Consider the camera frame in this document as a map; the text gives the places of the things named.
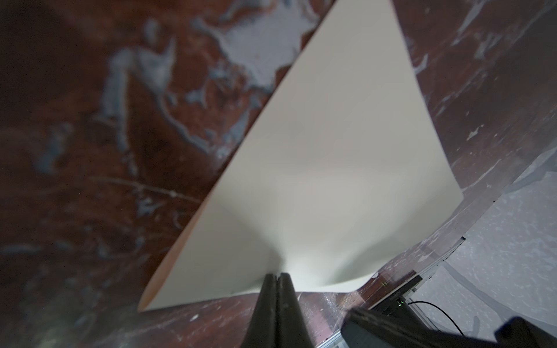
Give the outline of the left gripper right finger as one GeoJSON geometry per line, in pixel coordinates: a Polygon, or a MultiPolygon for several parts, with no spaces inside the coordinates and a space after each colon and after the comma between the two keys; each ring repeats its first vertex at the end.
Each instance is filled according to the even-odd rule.
{"type": "Polygon", "coordinates": [[[313,348],[292,278],[282,273],[277,281],[277,347],[313,348]]]}

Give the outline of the cream letter paper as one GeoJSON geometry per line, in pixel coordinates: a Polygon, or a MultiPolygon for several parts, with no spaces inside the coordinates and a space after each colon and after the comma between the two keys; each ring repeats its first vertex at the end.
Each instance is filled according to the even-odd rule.
{"type": "Polygon", "coordinates": [[[347,293],[463,199],[390,1],[337,1],[149,281],[140,311],[347,293]]]}

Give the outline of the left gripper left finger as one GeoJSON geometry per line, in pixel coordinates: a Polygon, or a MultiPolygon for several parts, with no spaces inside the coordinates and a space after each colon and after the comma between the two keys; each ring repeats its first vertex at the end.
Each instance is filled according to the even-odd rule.
{"type": "Polygon", "coordinates": [[[258,296],[241,348],[277,347],[277,277],[268,274],[258,296]]]}

